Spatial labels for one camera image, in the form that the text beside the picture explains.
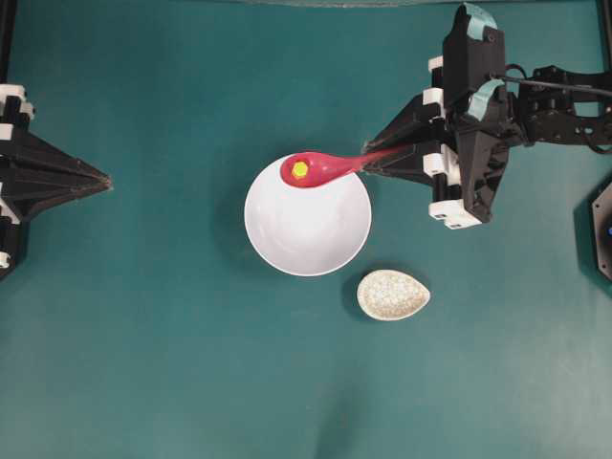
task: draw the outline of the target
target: white bowl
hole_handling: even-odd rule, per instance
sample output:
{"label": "white bowl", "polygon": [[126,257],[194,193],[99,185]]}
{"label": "white bowl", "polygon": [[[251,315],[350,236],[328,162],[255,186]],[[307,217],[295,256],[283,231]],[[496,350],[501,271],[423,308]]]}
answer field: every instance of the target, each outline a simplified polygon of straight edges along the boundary
{"label": "white bowl", "polygon": [[278,270],[322,275],[351,261],[372,222],[365,186],[356,174],[324,186],[296,188],[280,178],[281,158],[254,180],[245,203],[252,246]]}

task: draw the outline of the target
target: white speckled dish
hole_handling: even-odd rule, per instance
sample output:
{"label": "white speckled dish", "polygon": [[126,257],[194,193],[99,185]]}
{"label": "white speckled dish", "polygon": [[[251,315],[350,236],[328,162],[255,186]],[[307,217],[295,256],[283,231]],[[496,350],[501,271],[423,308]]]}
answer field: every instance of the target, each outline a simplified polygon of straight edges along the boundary
{"label": "white speckled dish", "polygon": [[363,311],[376,320],[400,320],[419,312],[431,293],[414,277],[392,270],[373,271],[357,289]]}

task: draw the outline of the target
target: blue tape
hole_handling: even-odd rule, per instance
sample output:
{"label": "blue tape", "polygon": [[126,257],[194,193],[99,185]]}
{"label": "blue tape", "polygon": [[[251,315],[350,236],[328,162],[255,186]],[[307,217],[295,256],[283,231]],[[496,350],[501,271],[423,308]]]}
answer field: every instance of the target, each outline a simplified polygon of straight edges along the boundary
{"label": "blue tape", "polygon": [[487,113],[489,100],[495,92],[495,88],[503,85],[504,82],[501,79],[490,79],[480,88],[478,88],[478,92],[472,94],[471,96],[468,115],[472,115],[477,120],[482,121],[482,119],[485,118],[485,113]]}
{"label": "blue tape", "polygon": [[488,12],[471,3],[464,3],[464,6],[466,7],[466,12],[471,16],[470,23],[468,24],[468,36],[470,38],[482,40],[485,27],[497,29],[495,19]]}

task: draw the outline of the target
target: black mount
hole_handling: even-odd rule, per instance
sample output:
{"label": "black mount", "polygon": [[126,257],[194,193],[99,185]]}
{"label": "black mount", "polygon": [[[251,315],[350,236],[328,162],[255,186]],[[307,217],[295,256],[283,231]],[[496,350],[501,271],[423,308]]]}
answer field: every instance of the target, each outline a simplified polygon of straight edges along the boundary
{"label": "black mount", "polygon": [[16,0],[0,0],[0,279],[22,258],[41,211],[109,189],[109,177],[29,132],[35,110],[6,84]]}

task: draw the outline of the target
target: bowl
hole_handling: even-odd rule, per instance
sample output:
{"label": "bowl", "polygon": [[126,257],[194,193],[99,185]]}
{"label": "bowl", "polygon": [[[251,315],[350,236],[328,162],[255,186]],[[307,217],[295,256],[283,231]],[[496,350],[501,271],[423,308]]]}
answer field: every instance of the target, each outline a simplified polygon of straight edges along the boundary
{"label": "bowl", "polygon": [[364,277],[357,301],[376,320],[401,320],[421,311],[431,293],[417,279],[394,270],[377,270]]}
{"label": "bowl", "polygon": [[324,186],[297,188],[280,178],[285,158],[258,176],[245,202],[245,227],[257,253],[293,275],[338,270],[359,253],[372,222],[372,208],[357,174]]}

